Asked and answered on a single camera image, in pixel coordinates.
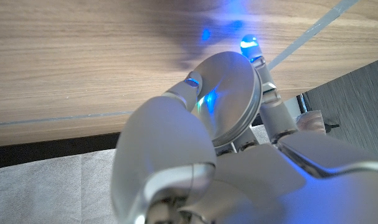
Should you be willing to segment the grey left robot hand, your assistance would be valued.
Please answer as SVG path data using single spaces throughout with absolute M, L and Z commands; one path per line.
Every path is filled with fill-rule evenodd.
M 129 117 L 119 223 L 378 223 L 378 157 L 300 130 L 257 38 L 205 59 Z

